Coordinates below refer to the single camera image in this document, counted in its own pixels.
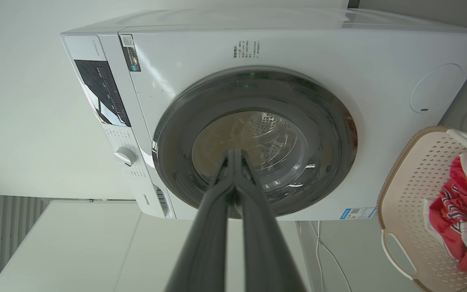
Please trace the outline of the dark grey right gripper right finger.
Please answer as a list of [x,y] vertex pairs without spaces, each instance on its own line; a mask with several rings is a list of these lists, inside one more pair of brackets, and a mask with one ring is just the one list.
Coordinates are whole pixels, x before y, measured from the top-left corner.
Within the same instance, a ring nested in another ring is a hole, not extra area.
[[245,291],[306,292],[248,154],[235,151],[235,189],[244,229]]

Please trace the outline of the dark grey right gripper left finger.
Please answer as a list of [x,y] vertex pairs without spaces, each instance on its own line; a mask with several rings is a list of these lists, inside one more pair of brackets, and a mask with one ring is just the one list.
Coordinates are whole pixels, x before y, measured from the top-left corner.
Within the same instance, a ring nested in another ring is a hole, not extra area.
[[227,225],[235,203],[235,150],[225,152],[165,292],[225,292]]

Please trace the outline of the round dark washing machine door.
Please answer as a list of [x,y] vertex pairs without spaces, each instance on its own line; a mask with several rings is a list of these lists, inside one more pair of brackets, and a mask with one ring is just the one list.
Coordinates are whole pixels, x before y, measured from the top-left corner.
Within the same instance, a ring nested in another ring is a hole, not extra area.
[[169,105],[153,138],[165,186],[198,209],[225,152],[240,148],[278,217],[304,210],[348,176],[358,134],[322,84],[284,68],[231,68],[202,78]]

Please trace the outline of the white front-load washing machine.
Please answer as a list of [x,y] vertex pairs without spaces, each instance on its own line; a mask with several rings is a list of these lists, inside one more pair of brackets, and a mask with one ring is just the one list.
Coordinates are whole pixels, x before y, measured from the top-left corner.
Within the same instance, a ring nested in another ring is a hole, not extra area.
[[[130,72],[120,34],[131,34],[141,72]],[[161,117],[185,89],[220,71],[269,66],[322,84],[349,110],[358,134],[356,158],[341,185],[312,206],[278,217],[340,220],[348,208],[376,207],[378,193],[408,139],[437,125],[452,101],[417,113],[410,95],[432,69],[457,64],[467,79],[467,28],[384,11],[301,6],[209,6],[143,11],[61,34],[80,85],[144,214],[165,219],[153,184],[169,196],[176,219],[198,209],[178,199],[154,165],[153,138]],[[103,124],[75,60],[107,61],[131,127]]]

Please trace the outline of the blue energy label sticker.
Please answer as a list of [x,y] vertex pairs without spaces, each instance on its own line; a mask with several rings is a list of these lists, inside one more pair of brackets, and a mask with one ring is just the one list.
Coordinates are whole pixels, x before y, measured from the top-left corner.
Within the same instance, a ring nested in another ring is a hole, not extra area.
[[375,211],[376,207],[348,208],[343,212],[340,220],[369,219],[372,218]]

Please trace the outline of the white round selector knob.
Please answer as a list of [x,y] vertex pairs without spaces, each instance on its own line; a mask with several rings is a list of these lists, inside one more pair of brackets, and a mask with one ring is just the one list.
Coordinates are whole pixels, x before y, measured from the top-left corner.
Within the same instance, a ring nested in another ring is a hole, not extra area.
[[129,148],[120,147],[114,152],[115,157],[120,159],[125,165],[131,167],[137,161],[137,155]]

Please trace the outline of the cream perforated laundry basket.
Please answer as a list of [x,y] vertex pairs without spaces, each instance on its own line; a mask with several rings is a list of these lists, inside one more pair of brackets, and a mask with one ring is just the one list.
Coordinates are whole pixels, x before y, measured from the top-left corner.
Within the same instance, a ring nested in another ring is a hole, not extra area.
[[464,152],[465,132],[442,126],[419,131],[395,161],[377,201],[384,253],[422,292],[467,292],[467,272],[426,231],[423,217],[424,202],[438,197],[452,161]]

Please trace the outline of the black display control panel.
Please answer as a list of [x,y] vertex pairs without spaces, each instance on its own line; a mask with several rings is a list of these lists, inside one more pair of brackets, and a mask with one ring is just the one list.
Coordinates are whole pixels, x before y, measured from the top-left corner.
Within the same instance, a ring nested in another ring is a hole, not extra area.
[[84,88],[103,124],[131,127],[107,61],[75,60]]

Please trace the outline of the black QR code sticker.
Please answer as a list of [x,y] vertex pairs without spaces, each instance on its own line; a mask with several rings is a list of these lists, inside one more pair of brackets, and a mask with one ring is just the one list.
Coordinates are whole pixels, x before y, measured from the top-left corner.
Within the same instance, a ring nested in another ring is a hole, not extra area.
[[139,58],[132,35],[120,34],[119,38],[128,70],[130,72],[141,72]]

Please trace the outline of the red and white garment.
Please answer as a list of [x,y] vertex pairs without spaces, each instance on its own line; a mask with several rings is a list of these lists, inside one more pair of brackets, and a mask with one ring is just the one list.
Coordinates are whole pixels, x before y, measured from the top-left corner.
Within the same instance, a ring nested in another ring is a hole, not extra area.
[[467,272],[467,152],[453,160],[438,197],[424,201],[423,219],[426,231]]

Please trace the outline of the round white filter cover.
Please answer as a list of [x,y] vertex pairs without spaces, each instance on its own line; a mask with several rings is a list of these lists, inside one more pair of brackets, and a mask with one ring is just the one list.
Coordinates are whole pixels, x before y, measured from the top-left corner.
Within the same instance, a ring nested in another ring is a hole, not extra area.
[[457,64],[443,64],[425,74],[410,95],[410,107],[417,113],[434,112],[448,105],[458,94],[464,78]]

